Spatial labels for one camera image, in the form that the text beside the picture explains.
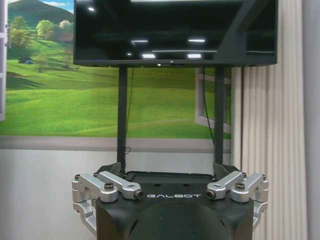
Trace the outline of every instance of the white wall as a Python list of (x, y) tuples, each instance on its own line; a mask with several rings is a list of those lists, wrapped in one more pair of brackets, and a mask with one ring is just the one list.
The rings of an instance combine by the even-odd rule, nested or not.
[[(71, 180), (112, 164), (116, 156), (103, 151), (0, 149), (0, 240), (91, 239), (73, 210)], [(127, 170), (210, 173), (212, 162), (211, 153), (131, 152)]]
[(320, 238), (320, 1), (304, 0), (304, 109), (309, 240)]

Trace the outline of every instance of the beige curtain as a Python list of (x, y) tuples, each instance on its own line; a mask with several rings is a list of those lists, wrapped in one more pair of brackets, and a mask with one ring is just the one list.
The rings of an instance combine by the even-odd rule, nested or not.
[(302, 0), (279, 0), (278, 33), (277, 65), (233, 70), (232, 161), (271, 181), (254, 239), (306, 240)]

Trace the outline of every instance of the grass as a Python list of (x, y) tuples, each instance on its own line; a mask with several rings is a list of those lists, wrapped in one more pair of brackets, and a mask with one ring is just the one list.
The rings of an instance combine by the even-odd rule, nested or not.
[[(6, 120), (0, 122), (0, 135), (117, 136), (118, 69), (64, 69), (62, 55), (69, 47), (34, 37), (27, 49), (9, 50)], [(20, 57), (37, 59), (43, 53), (49, 56), (44, 72), (37, 72), (35, 64), (18, 63)], [(194, 88), (192, 68), (135, 69), (128, 137), (210, 138), (208, 128), (194, 121)], [(213, 90), (209, 83), (206, 96), (211, 117)]]

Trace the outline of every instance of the black monitor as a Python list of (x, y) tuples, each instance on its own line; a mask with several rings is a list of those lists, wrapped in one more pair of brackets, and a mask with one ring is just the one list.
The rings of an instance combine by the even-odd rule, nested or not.
[(278, 0), (75, 0), (74, 63), (277, 63)]

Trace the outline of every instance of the silver metal bracket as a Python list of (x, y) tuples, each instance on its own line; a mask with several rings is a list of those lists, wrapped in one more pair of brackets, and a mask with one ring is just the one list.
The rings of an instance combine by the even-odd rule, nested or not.
[(113, 183), (125, 199), (141, 199), (144, 195), (139, 183), (129, 182), (108, 171), (100, 172), (97, 178), (105, 183)]
[(211, 182), (207, 185), (206, 195), (209, 199), (224, 199), (227, 192), (239, 182), (244, 180), (244, 174), (240, 171), (234, 171), (217, 182)]
[(108, 171), (95, 175), (80, 174), (72, 180), (73, 209), (80, 213), (82, 223), (94, 236), (97, 236), (97, 223), (92, 207), (96, 207), (96, 199), (112, 203), (118, 199), (118, 191), (125, 199), (136, 200), (143, 197), (138, 183), (126, 181)]
[(260, 173), (254, 173), (243, 182), (231, 188), (231, 198), (238, 203), (253, 200), (253, 230), (261, 221), (262, 213), (268, 208), (269, 180)]
[(231, 199), (238, 203), (253, 200), (253, 230), (261, 221), (262, 213), (268, 208), (269, 180), (263, 174), (234, 171), (217, 182), (207, 185), (207, 196), (211, 200), (224, 199), (230, 190)]

